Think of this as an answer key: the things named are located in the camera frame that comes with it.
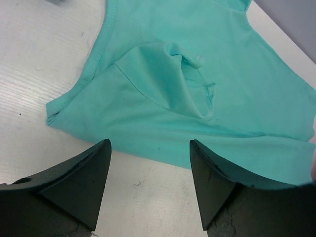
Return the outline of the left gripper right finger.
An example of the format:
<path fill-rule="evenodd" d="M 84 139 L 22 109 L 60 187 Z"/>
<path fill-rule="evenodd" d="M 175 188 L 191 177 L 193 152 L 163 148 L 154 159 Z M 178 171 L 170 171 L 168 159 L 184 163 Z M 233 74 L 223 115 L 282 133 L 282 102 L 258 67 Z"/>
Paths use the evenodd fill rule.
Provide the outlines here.
<path fill-rule="evenodd" d="M 202 228 L 210 237 L 313 237 L 316 185 L 290 185 L 248 171 L 190 142 Z"/>

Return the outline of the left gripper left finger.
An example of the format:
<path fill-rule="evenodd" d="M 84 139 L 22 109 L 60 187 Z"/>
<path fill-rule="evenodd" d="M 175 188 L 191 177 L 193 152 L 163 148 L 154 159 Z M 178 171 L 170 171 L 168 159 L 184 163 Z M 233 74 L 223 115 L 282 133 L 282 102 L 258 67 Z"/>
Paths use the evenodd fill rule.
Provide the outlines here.
<path fill-rule="evenodd" d="M 0 186 L 2 237 L 90 237 L 111 161 L 110 140 L 37 174 Z"/>

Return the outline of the mint green t shirt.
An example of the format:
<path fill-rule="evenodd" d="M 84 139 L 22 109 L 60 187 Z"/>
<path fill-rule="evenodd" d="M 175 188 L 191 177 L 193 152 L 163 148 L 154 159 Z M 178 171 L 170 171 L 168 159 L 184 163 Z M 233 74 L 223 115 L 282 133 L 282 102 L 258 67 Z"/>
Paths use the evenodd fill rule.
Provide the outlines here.
<path fill-rule="evenodd" d="M 316 91 L 251 27 L 248 0 L 109 0 L 75 86 L 47 124 L 124 153 L 189 168 L 198 140 L 231 180 L 312 181 Z"/>

